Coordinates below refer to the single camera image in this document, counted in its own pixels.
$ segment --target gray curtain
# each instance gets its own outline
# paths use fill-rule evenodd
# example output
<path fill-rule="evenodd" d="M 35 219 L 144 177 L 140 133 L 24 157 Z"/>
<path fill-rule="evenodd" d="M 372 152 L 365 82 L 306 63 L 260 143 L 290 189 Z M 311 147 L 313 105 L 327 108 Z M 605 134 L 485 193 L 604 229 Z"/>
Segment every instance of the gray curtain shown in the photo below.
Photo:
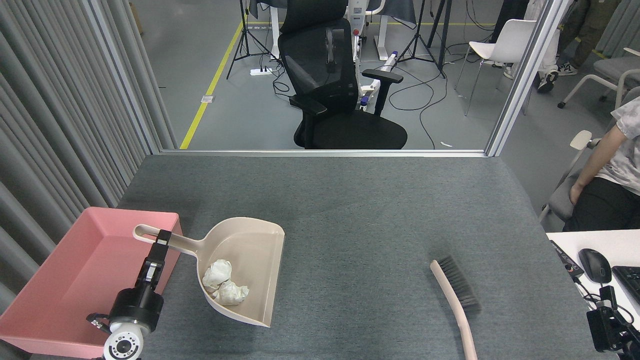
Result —
<path fill-rule="evenodd" d="M 619 58 L 628 54 L 624 47 L 640 51 L 640 0 L 622 0 L 596 50 L 607 57 Z"/>
<path fill-rule="evenodd" d="M 0 312 L 84 208 L 176 147 L 126 1 L 0 1 Z"/>

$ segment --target power strip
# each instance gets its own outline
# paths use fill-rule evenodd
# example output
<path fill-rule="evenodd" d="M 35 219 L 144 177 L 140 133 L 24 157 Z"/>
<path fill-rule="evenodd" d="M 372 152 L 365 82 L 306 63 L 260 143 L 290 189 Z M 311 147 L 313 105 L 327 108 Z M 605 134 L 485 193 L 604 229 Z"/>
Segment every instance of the power strip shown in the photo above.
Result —
<path fill-rule="evenodd" d="M 273 69 L 268 67 L 266 69 L 251 69 L 251 76 L 257 75 L 271 75 Z"/>

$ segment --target brush bristles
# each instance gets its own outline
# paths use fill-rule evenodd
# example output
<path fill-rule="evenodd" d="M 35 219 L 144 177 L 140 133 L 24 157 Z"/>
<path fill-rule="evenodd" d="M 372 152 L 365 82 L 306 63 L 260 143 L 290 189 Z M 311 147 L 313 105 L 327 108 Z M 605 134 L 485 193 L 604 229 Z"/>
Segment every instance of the brush bristles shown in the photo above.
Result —
<path fill-rule="evenodd" d="M 438 260 L 438 265 L 447 277 L 466 313 L 480 311 L 480 303 L 474 295 L 467 279 L 451 256 Z"/>

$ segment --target gray table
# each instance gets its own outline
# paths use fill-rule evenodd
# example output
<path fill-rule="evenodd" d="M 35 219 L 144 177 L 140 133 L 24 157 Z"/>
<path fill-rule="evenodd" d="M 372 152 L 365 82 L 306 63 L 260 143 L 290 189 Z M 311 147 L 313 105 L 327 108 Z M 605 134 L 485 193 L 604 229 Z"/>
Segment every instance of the gray table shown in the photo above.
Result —
<path fill-rule="evenodd" d="M 272 328 L 217 313 L 181 255 L 145 359 L 464 359 L 428 268 L 446 254 L 483 307 L 480 359 L 613 358 L 499 158 L 149 156 L 120 207 L 178 212 L 192 238 L 236 216 L 286 232 Z"/>

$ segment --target pink tray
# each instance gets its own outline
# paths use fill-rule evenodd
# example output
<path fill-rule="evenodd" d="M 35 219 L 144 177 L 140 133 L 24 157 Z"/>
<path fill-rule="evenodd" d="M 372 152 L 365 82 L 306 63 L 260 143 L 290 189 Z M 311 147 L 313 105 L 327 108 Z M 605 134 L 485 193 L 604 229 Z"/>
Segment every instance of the pink tray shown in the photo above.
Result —
<path fill-rule="evenodd" d="M 86 209 L 0 316 L 0 339 L 34 354 L 102 356 L 107 334 L 85 318 L 108 314 L 118 292 L 134 286 L 151 247 L 133 238 L 138 224 L 182 234 L 176 213 Z M 164 290 L 179 254 L 167 253 L 156 292 Z"/>

